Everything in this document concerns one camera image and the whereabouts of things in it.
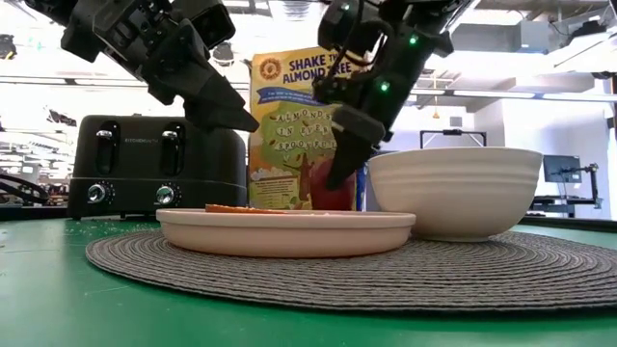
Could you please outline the red apple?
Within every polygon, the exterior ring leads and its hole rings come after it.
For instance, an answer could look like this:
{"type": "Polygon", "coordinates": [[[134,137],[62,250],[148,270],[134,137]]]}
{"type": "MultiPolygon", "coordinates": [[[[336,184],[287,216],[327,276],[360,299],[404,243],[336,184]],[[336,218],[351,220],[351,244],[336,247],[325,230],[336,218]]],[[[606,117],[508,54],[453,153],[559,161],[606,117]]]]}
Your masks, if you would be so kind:
{"type": "Polygon", "coordinates": [[[356,207],[356,182],[352,174],[334,190],[326,186],[333,159],[315,163],[310,171],[309,191],[313,210],[354,210],[356,207]]]}

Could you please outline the low black rig frame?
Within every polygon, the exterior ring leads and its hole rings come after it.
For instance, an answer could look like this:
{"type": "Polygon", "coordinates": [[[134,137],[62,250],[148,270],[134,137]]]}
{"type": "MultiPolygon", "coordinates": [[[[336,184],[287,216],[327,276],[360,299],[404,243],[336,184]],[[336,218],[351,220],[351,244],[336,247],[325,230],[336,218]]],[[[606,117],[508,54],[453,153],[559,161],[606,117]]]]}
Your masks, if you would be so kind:
{"type": "Polygon", "coordinates": [[[426,145],[430,144],[437,135],[443,136],[457,136],[462,137],[467,135],[471,138],[479,147],[486,147],[488,145],[487,133],[483,131],[465,131],[457,128],[444,129],[444,130],[420,130],[419,131],[419,147],[424,149],[426,145]],[[428,140],[424,140],[424,136],[430,134],[428,140]]]}

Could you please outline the dark computer monitor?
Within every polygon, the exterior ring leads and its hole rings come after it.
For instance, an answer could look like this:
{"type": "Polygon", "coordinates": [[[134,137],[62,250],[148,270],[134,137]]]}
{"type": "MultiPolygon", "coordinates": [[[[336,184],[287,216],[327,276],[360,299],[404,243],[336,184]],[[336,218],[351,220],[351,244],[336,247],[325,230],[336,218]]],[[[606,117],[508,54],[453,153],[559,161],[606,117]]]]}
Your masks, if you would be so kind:
{"type": "Polygon", "coordinates": [[[578,156],[545,155],[543,158],[544,179],[551,183],[581,183],[580,159],[578,156]]]}

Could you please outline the beige plate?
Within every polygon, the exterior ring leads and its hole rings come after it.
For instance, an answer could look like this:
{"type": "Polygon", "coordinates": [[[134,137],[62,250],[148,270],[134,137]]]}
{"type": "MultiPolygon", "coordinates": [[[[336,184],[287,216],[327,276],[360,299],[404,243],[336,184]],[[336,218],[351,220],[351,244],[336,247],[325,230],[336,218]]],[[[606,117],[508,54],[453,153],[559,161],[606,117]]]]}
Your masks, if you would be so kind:
{"type": "Polygon", "coordinates": [[[379,254],[401,247],[411,213],[281,210],[274,214],[159,209],[167,241],[190,251],[256,257],[316,258],[379,254]]]}

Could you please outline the black toaster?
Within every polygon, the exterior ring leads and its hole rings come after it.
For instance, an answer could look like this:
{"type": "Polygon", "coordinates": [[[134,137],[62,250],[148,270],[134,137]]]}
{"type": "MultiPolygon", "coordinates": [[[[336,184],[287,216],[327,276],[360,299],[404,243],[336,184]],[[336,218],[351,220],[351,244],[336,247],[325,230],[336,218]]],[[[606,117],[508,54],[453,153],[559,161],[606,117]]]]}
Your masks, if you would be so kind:
{"type": "Polygon", "coordinates": [[[79,127],[68,192],[75,220],[244,206],[246,146],[231,129],[201,130],[182,117],[89,115],[79,127]]]}

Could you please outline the almond cereal box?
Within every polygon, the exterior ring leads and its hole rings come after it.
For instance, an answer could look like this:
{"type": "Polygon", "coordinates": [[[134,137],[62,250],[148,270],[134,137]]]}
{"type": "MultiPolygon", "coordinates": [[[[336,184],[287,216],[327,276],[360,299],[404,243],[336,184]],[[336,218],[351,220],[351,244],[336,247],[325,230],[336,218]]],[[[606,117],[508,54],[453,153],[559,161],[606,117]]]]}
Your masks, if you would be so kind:
{"type": "MultiPolygon", "coordinates": [[[[313,99],[312,81],[325,75],[336,54],[321,47],[256,54],[250,113],[259,122],[248,139],[249,205],[259,209],[313,210],[313,165],[334,158],[334,105],[313,99]]],[[[354,173],[356,207],[362,208],[364,171],[354,173]]]]}

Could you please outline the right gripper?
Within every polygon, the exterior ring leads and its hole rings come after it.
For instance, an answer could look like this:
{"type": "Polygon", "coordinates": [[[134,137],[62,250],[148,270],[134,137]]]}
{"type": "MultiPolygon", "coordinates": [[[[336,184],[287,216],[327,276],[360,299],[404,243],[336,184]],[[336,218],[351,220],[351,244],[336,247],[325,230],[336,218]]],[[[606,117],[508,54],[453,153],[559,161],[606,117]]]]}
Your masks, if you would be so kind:
{"type": "Polygon", "coordinates": [[[369,71],[348,77],[325,75],[312,82],[313,98],[336,104],[332,113],[335,156],[326,187],[335,190],[359,169],[391,128],[420,75],[420,49],[395,48],[369,71]]]}

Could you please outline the toast slice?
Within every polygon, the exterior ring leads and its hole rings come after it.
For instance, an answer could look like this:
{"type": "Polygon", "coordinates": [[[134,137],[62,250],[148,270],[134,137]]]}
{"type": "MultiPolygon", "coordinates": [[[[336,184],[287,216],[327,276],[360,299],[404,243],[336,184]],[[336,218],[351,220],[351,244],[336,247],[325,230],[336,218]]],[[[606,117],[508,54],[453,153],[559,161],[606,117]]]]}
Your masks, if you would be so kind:
{"type": "Polygon", "coordinates": [[[233,213],[233,214],[283,214],[281,210],[258,209],[253,207],[227,206],[221,204],[207,204],[204,208],[208,213],[233,213]]]}

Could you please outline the grey woven round placemat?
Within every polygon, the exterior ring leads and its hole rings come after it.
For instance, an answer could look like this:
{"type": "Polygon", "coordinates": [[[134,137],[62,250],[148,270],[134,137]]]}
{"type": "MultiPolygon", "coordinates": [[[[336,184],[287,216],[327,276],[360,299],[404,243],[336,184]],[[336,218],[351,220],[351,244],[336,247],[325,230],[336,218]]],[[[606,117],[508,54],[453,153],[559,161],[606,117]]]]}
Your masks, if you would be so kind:
{"type": "Polygon", "coordinates": [[[383,312],[617,311],[617,251],[506,232],[480,243],[413,239],[383,254],[264,258],[201,254],[146,231],[90,243],[95,267],[212,298],[383,312]]]}

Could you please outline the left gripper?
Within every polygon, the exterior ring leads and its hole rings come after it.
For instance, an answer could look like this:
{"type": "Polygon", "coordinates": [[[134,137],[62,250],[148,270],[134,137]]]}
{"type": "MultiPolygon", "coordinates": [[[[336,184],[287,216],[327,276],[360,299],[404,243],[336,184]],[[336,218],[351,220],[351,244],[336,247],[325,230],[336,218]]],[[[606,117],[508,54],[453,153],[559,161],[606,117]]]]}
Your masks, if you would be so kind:
{"type": "Polygon", "coordinates": [[[200,129],[259,127],[242,96],[208,62],[191,22],[174,18],[168,0],[77,0],[61,47],[91,63],[105,54],[165,105],[181,97],[185,119],[200,129]]]}

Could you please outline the cream ribbed bowl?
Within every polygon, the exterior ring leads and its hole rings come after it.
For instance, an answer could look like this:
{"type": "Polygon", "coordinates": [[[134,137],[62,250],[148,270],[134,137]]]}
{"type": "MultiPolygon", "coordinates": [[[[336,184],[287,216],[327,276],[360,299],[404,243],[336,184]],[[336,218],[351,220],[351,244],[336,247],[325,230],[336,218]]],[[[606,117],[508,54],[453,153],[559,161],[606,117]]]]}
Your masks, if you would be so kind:
{"type": "Polygon", "coordinates": [[[416,216],[414,238],[478,242],[515,226],[539,180],[543,154],[511,147],[437,147],[368,160],[383,211],[416,216]]]}

